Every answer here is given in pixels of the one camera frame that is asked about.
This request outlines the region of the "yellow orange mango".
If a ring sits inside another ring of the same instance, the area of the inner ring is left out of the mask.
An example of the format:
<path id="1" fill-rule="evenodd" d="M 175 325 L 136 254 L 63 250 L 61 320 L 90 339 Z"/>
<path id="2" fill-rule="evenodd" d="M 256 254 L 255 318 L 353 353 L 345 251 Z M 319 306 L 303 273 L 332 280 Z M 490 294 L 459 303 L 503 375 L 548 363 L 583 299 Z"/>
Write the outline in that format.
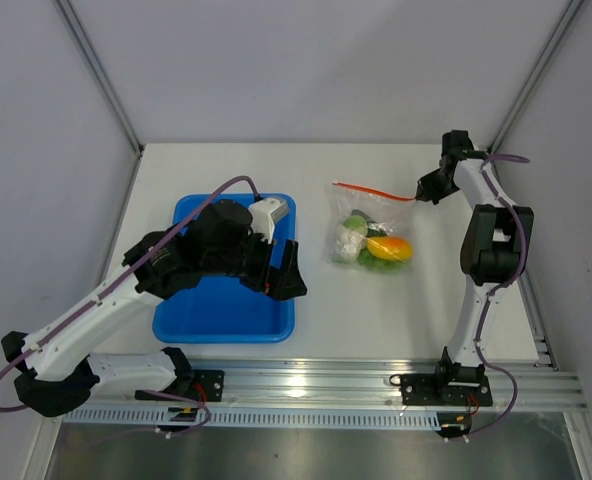
<path id="1" fill-rule="evenodd" d="M 413 247 L 405 239 L 393 236 L 370 237 L 367 250 L 376 258 L 389 262 L 406 262 L 413 257 Z"/>

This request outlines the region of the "blue plastic bin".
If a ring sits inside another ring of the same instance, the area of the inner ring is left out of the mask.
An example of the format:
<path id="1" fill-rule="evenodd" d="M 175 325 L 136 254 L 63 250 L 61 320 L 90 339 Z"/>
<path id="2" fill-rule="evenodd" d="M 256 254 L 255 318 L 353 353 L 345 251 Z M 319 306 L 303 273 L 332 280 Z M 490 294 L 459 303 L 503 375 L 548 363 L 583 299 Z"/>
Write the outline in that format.
<path id="1" fill-rule="evenodd" d="M 153 331 L 166 343 L 277 343 L 295 324 L 295 300 L 275 301 L 239 282 L 243 248 L 255 234 L 248 207 L 264 198 L 287 201 L 289 213 L 277 224 L 271 264 L 279 267 L 287 240 L 295 240 L 293 202 L 285 195 L 220 195 L 204 209 L 201 197 L 177 204 L 174 237 L 150 265 L 151 291 L 162 298 Z"/>

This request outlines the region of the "aluminium front rail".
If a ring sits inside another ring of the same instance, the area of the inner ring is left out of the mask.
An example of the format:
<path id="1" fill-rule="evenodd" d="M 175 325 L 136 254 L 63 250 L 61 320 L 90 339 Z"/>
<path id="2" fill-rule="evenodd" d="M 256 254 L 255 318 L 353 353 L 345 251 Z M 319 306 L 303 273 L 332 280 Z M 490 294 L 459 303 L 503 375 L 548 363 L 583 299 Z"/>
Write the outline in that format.
<path id="1" fill-rule="evenodd" d="M 402 405 L 394 374 L 431 373 L 434 363 L 408 360 L 192 359 L 196 369 L 225 372 L 221 404 L 231 407 L 383 410 Z M 574 373 L 510 364 L 518 385 L 516 412 L 584 412 Z"/>

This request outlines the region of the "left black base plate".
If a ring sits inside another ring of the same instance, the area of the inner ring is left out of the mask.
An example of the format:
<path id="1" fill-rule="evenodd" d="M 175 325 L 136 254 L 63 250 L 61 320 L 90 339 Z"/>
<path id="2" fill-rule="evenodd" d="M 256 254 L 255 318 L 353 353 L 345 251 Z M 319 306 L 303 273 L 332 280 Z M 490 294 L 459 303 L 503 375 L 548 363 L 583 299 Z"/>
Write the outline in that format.
<path id="1" fill-rule="evenodd" d="M 168 387 L 160 391 L 137 390 L 136 400 L 165 400 L 161 394 L 174 395 L 200 402 L 220 402 L 225 384 L 223 370 L 195 370 L 191 380 L 181 379 L 173 381 Z"/>

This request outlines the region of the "dark green cucumber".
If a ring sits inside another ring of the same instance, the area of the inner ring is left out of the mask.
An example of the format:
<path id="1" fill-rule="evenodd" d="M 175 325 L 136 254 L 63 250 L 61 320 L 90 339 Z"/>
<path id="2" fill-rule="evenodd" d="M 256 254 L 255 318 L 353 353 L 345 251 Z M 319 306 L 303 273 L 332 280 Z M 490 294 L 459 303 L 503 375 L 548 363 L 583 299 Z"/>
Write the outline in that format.
<path id="1" fill-rule="evenodd" d="M 367 226 L 366 237 L 367 238 L 388 236 L 388 233 L 387 233 L 386 229 L 384 228 L 383 224 L 376 222 L 372 217 L 370 217 L 369 215 L 367 215 L 363 211 L 361 211 L 359 209 L 353 209 L 351 211 L 351 214 L 354 216 L 361 217 L 366 222 L 366 226 Z"/>

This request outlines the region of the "right aluminium frame post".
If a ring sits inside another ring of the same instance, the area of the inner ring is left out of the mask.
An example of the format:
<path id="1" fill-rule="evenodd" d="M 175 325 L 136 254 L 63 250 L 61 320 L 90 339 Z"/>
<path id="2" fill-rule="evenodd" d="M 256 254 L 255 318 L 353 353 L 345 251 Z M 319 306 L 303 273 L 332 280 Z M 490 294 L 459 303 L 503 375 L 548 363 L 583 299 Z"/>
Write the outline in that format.
<path id="1" fill-rule="evenodd" d="M 534 63 L 529 68 L 508 110 L 495 129 L 492 139 L 486 147 L 488 153 L 497 153 L 509 138 L 589 4 L 590 1 L 587 0 L 569 0 L 564 3 L 562 12 L 558 15 L 538 51 Z"/>

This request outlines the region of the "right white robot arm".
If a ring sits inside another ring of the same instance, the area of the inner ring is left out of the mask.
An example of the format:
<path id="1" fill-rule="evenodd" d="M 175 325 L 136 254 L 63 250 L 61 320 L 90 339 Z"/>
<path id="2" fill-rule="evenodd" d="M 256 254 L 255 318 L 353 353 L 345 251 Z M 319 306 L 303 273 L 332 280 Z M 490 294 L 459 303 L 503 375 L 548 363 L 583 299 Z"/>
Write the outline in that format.
<path id="1" fill-rule="evenodd" d="M 430 376 L 433 395 L 455 403 L 489 394 L 485 358 L 500 302 L 522 275 L 534 222 L 533 210 L 513 202 L 494 178 L 496 158 L 477 150 L 465 130 L 442 135 L 439 167 L 417 182 L 415 199 L 434 205 L 461 192 L 472 215 L 460 250 L 466 277 L 456 330 Z"/>

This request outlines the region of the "clear zip bag orange zipper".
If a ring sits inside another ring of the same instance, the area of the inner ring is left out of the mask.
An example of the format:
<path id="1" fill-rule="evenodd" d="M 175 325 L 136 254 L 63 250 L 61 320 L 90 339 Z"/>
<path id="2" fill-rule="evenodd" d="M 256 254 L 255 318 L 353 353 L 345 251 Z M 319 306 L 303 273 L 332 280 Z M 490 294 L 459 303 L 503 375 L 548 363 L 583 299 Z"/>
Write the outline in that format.
<path id="1" fill-rule="evenodd" d="M 393 275 L 411 266 L 411 217 L 415 200 L 334 181 L 327 256 L 343 268 Z"/>

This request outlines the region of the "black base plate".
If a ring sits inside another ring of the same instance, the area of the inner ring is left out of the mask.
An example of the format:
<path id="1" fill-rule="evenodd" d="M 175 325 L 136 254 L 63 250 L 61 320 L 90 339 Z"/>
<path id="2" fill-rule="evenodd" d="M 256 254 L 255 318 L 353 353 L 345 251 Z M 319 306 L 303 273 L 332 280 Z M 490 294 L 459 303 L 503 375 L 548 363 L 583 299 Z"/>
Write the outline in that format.
<path id="1" fill-rule="evenodd" d="M 137 390 L 136 400 L 165 400 L 161 394 L 174 395 L 200 402 L 220 402 L 225 384 L 223 370 L 195 370 L 191 380 L 181 379 L 173 381 L 168 387 L 160 391 Z"/>
<path id="2" fill-rule="evenodd" d="M 446 382 L 435 374 L 393 374 L 388 378 L 401 393 L 406 406 L 482 406 L 491 407 L 493 397 L 489 380 L 483 376 L 474 382 Z"/>

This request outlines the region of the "white cauliflower with leaves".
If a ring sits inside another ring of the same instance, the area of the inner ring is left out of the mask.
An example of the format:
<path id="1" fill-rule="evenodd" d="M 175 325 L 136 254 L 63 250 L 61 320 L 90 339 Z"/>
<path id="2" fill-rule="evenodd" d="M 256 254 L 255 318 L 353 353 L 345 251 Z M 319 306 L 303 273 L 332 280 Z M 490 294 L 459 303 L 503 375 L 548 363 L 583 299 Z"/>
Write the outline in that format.
<path id="1" fill-rule="evenodd" d="M 335 254 L 341 262 L 355 261 L 365 246 L 368 227 L 360 215 L 350 215 L 337 227 Z"/>

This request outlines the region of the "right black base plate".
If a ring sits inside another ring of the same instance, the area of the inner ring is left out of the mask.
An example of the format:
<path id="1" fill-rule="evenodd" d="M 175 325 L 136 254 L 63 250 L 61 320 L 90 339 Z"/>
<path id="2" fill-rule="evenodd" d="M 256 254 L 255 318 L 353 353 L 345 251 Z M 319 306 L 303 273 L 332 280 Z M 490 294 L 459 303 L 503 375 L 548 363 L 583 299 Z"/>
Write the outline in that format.
<path id="1" fill-rule="evenodd" d="M 482 406 L 491 407 L 493 397 L 489 380 L 483 376 L 474 382 L 446 382 L 435 374 L 393 374 L 388 378 L 401 393 L 406 406 Z"/>

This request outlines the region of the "aluminium frame post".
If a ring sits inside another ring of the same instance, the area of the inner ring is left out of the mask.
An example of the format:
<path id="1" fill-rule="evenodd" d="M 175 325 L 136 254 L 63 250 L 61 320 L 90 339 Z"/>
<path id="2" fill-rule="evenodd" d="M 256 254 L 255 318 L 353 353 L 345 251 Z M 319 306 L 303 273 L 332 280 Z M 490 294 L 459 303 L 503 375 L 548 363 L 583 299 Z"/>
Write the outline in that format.
<path id="1" fill-rule="evenodd" d="M 495 129 L 492 139 L 486 147 L 488 153 L 497 153 L 509 138 L 589 4 L 590 1 L 587 0 L 569 0 L 564 3 L 562 12 L 558 15 L 538 51 L 534 63 L 529 68 L 508 110 Z"/>
<path id="2" fill-rule="evenodd" d="M 93 45 L 92 39 L 87 32 L 74 3 L 69 0 L 54 0 L 52 1 L 52 4 L 78 50 L 79 55 L 90 73 L 110 114 L 116 121 L 131 152 L 136 158 L 138 158 L 144 149 L 143 144 L 138 138 L 138 134 L 136 133 L 132 121 L 127 115 L 117 90 L 103 65 L 97 49 Z"/>

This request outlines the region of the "left aluminium frame post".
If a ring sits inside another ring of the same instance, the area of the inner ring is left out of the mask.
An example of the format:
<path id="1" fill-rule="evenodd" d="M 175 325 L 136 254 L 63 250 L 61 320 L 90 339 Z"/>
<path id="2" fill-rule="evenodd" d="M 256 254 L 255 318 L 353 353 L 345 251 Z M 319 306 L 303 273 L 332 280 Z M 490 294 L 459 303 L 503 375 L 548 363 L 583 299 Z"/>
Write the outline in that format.
<path id="1" fill-rule="evenodd" d="M 79 55 L 90 73 L 110 114 L 116 121 L 131 152 L 136 158 L 138 158 L 144 149 L 143 144 L 138 138 L 138 134 L 136 133 L 132 121 L 127 115 L 117 90 L 103 65 L 97 49 L 93 45 L 92 39 L 87 32 L 74 3 L 69 0 L 54 0 L 52 1 L 52 4 L 78 50 Z"/>

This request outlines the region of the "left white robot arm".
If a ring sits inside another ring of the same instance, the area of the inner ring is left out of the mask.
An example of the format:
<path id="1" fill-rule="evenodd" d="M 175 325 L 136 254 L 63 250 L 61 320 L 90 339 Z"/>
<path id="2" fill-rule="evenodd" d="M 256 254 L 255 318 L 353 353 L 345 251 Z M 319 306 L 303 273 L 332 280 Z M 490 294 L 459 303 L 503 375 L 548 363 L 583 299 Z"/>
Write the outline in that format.
<path id="1" fill-rule="evenodd" d="M 59 319 L 31 334 L 5 335 L 1 345 L 19 372 L 14 388 L 22 406 L 58 417 L 94 396 L 201 400 L 195 370 L 176 347 L 153 354 L 95 350 L 138 313 L 206 277 L 235 278 L 276 302 L 305 295 L 296 241 L 286 241 L 279 266 L 271 263 L 277 227 L 289 213 L 281 197 L 257 196 L 248 206 L 209 197 L 186 219 L 146 234 L 119 268 Z"/>

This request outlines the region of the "green grape bunch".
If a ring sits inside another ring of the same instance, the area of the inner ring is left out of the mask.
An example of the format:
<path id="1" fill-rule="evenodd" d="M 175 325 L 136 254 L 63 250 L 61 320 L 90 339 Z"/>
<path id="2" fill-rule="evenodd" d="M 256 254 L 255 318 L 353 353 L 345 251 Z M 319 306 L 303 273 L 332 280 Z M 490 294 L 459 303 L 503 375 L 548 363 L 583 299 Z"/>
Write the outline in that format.
<path id="1" fill-rule="evenodd" d="M 357 257 L 358 265 L 372 273 L 393 275 L 406 270 L 411 262 L 407 261 L 390 261 L 375 257 L 367 249 L 363 249 Z"/>

